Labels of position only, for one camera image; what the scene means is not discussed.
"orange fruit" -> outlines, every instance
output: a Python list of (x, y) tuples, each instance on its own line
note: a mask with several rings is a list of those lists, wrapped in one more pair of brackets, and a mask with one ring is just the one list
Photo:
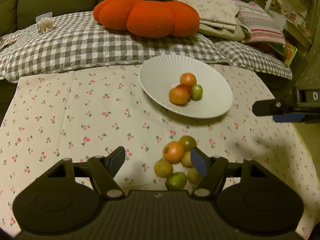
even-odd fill
[(185, 84), (193, 87), (197, 84), (196, 76), (191, 73), (184, 73), (180, 76), (180, 84)]
[(177, 141), (168, 143), (162, 151), (163, 158), (171, 163), (180, 162), (183, 158), (183, 154), (184, 149), (182, 145)]
[(189, 94), (189, 99), (191, 98), (191, 96), (192, 96), (192, 89), (191, 89), (190, 86), (188, 86), (188, 85), (186, 85), (186, 84), (180, 84), (180, 85), (176, 86), (176, 88), (182, 88), (182, 89), (186, 90), (186, 91), (188, 92), (188, 94)]
[(183, 88), (172, 88), (169, 91), (169, 100), (175, 105), (184, 105), (189, 100), (189, 94)]

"striped fabric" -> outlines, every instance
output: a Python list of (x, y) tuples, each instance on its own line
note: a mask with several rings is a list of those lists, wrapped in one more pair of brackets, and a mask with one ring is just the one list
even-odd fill
[(271, 42), (286, 44), (279, 26), (259, 5), (255, 2), (233, 1), (240, 8), (236, 17), (249, 31), (245, 40), (242, 41), (243, 43)]

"pumpkin-shaped pillow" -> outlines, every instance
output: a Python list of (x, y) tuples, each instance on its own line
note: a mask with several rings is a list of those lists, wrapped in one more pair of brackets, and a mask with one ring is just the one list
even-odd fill
[(191, 36), (200, 24), (197, 11), (176, 0), (104, 0), (93, 18), (107, 29), (146, 38)]

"screw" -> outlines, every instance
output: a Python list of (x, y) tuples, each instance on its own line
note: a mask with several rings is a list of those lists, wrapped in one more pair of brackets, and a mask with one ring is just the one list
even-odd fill
[(198, 188), (195, 190), (195, 195), (198, 197), (206, 197), (210, 195), (210, 191), (205, 188)]
[(122, 196), (122, 191), (119, 189), (111, 189), (107, 191), (107, 196), (112, 198), (117, 198)]

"green book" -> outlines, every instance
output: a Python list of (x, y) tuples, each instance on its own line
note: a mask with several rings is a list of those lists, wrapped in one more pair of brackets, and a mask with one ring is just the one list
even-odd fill
[(265, 43), (267, 44), (269, 47), (273, 48), (276, 52), (279, 53), (279, 55), (282, 57), (287, 57), (288, 55), (288, 49), (287, 46), (284, 44), (279, 44), (279, 43)]
[(295, 56), (296, 53), (297, 53), (297, 48), (296, 48), (295, 46), (293, 46), (292, 44), (290, 44), (289, 42), (287, 42), (287, 43), (289, 44), (290, 48), (288, 48), (288, 55), (287, 55), (287, 57), (286, 57), (286, 60), (284, 61), (284, 64), (285, 64), (287, 67), (289, 67), (290, 64), (291, 64), (291, 62), (292, 62), (292, 60), (293, 60), (293, 58), (294, 58), (294, 56)]

